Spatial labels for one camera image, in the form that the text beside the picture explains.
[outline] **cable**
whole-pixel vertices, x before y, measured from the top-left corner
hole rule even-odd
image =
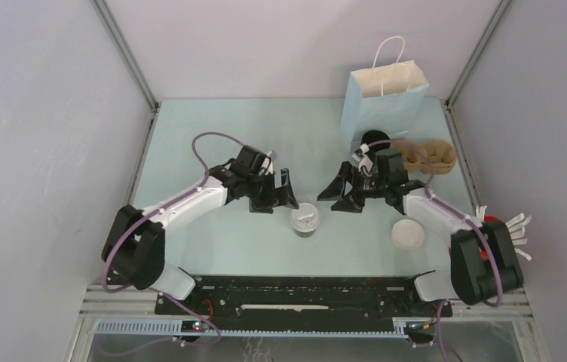
[[[210,313],[208,313],[208,320],[212,321],[213,320],[213,316],[215,315],[215,309],[213,308],[213,303],[210,301],[210,299],[206,299],[204,300],[203,303],[207,303],[208,304],[208,309],[210,310]]]
[[[361,166],[361,171],[363,172],[364,175],[370,176],[370,171],[368,170],[368,167]]]
[[[442,300],[441,302],[439,302],[439,306],[437,306],[437,314],[434,317],[437,319],[437,324],[436,324],[437,328],[435,329],[435,336],[438,336],[439,342],[415,343],[410,338],[408,338],[408,342],[412,345],[413,348],[425,348],[425,347],[433,347],[435,345],[438,345],[439,348],[441,348],[441,355],[443,356],[443,360],[445,362],[449,362],[448,356],[446,355],[446,351],[455,355],[455,357],[457,357],[459,362],[464,362],[463,358],[461,358],[461,355],[452,346],[443,343],[443,336],[441,330],[441,311],[443,310],[443,306],[445,306],[448,303],[449,303],[448,300]]]
[[[265,157],[268,159],[268,166],[266,166],[266,167],[261,167],[261,168],[259,169],[259,175],[263,175],[263,174],[265,174],[266,172],[268,172],[268,168],[270,168],[270,165],[272,165],[272,158],[270,158],[270,156],[265,156]]]
[[[198,134],[195,138],[192,139],[192,153],[195,154],[195,157],[201,163],[201,166],[204,167],[204,178],[201,179],[201,181],[192,189],[189,189],[187,192],[184,192],[184,193],[177,195],[176,197],[170,199],[166,204],[163,204],[160,207],[157,207],[156,209],[149,211],[141,219],[137,220],[137,222],[135,222],[130,228],[128,228],[128,230],[126,230],[124,232],[124,234],[121,235],[121,237],[117,240],[115,245],[112,246],[110,253],[106,257],[106,262],[104,263],[104,269],[103,269],[103,273],[102,273],[102,287],[106,292],[117,293],[117,292],[122,291],[122,290],[124,290],[124,289],[126,289],[130,286],[128,284],[128,285],[122,285],[122,286],[117,287],[115,289],[111,289],[108,286],[108,282],[107,282],[108,272],[111,268],[112,260],[115,258],[115,255],[117,254],[117,252],[121,248],[121,245],[128,239],[128,237],[130,237],[130,235],[133,234],[135,232],[135,230],[137,230],[137,228],[139,228],[144,222],[148,221],[153,216],[157,215],[161,208],[166,209],[168,207],[171,207],[174,204],[180,202],[181,200],[187,198],[188,196],[194,194],[197,191],[197,188],[202,187],[203,185],[206,184],[206,181],[208,181],[208,177],[210,177],[210,170],[208,169],[208,165],[206,164],[206,161],[204,161],[204,159],[199,155],[199,152],[197,152],[197,146],[196,146],[197,140],[199,140],[201,137],[204,137],[204,136],[225,137],[229,140],[235,141],[240,146],[245,146],[244,143],[241,142],[240,140],[234,138],[233,136],[230,136],[228,134],[221,133],[221,132],[203,132],[203,133]],[[197,318],[198,320],[200,320],[200,321],[208,324],[209,326],[211,326],[215,330],[215,332],[217,333],[217,339],[214,342],[196,343],[196,342],[187,342],[187,341],[182,340],[181,341],[182,343],[188,344],[188,345],[207,346],[207,345],[213,345],[213,344],[219,342],[219,340],[222,338],[222,334],[221,334],[221,331],[219,330],[219,328],[215,324],[213,324],[211,321],[207,320],[206,318],[200,316],[199,314],[193,312],[192,310],[188,309],[188,307],[183,305],[179,300],[177,300],[175,297],[171,296],[170,294],[163,293],[163,295],[166,299],[173,302],[175,305],[180,307],[186,313],[190,314],[191,316],[193,316],[193,317]],[[125,355],[128,355],[128,354],[135,353],[137,351],[140,351],[140,350],[142,350],[146,347],[149,347],[149,346],[154,345],[154,344],[159,343],[159,342],[172,341],[173,338],[176,338],[176,337],[166,337],[166,338],[155,339],[155,340],[152,340],[150,342],[147,342],[143,345],[137,346],[137,347],[135,347],[135,348],[133,348],[129,351],[125,351],[125,352],[111,353],[111,352],[107,352],[107,351],[102,350],[101,346],[98,346],[98,350],[101,354],[104,354],[105,356],[120,357],[120,356],[125,356]]]
[[[434,167],[432,165],[432,162],[427,157],[425,157],[425,155],[423,155],[416,147],[414,147],[413,145],[411,145],[409,143],[401,142],[400,140],[379,140],[379,141],[369,143],[368,147],[370,148],[370,147],[381,145],[381,144],[392,145],[392,143],[399,143],[399,146],[404,146],[404,147],[410,149],[415,154],[417,154],[417,156],[424,159],[426,164],[428,164],[428,168],[430,168],[430,176],[428,177],[428,181],[426,181],[425,186],[424,186],[425,195],[430,200],[432,200],[432,202],[439,205],[441,208],[448,211],[453,216],[455,216],[455,217],[459,218],[460,220],[464,221],[465,223],[467,223],[472,228],[474,233],[477,234],[477,237],[479,237],[479,240],[481,241],[481,245],[483,246],[483,249],[488,254],[488,261],[490,263],[490,268],[492,269],[492,274],[495,276],[495,283],[496,283],[496,286],[497,286],[497,301],[494,302],[494,303],[486,301],[485,303],[487,305],[490,305],[492,307],[497,308],[498,306],[501,305],[501,300],[503,300],[503,293],[504,293],[503,292],[503,284],[501,282],[501,274],[499,273],[499,268],[497,266],[497,261],[495,259],[495,255],[492,253],[492,250],[490,249],[490,245],[488,244],[488,240],[486,239],[486,236],[483,235],[483,233],[479,230],[479,228],[477,228],[476,225],[474,225],[474,222],[471,222],[465,215],[458,212],[454,207],[451,207],[450,205],[448,205],[445,202],[441,201],[440,199],[436,198],[432,194],[432,192],[430,190],[430,183],[434,179]]]

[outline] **white lid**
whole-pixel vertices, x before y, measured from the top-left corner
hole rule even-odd
[[[413,219],[402,219],[392,226],[392,241],[400,249],[417,250],[425,240],[424,229]]]
[[[319,210],[313,204],[301,203],[298,210],[290,212],[290,224],[298,232],[313,232],[320,220]]]

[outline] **light blue table surface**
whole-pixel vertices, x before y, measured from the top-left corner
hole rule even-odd
[[[339,133],[343,99],[165,100],[161,104],[133,204],[145,207],[175,195],[199,180],[201,165],[191,141],[208,131],[229,133],[244,143],[274,149],[275,169],[290,169],[299,202],[315,203],[319,229],[299,238],[290,227],[289,209],[273,215],[248,212],[248,200],[233,201],[167,236],[167,260],[192,274],[396,276],[449,267],[446,242],[426,230],[424,245],[412,252],[394,246],[392,225],[404,216],[382,199],[368,200],[361,214],[330,211],[317,195],[350,155]],[[436,98],[424,99],[407,139],[451,137]],[[204,137],[198,150],[209,166],[235,157],[240,146]],[[426,180],[421,173],[411,178]],[[431,185],[450,204],[472,212],[458,164]]]

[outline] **white wall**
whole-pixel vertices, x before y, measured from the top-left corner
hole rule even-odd
[[[88,0],[0,2],[0,360],[62,360],[148,120]]]
[[[343,97],[352,70],[403,35],[428,95],[447,98],[498,0],[109,1],[164,98]],[[394,62],[386,44],[380,64]]]
[[[532,214],[526,292],[567,361],[567,2],[514,2],[457,108],[488,211]]]

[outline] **small jar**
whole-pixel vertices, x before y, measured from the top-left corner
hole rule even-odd
[[[313,204],[301,203],[298,210],[290,212],[290,225],[295,233],[302,238],[310,238],[319,227],[321,216]]]

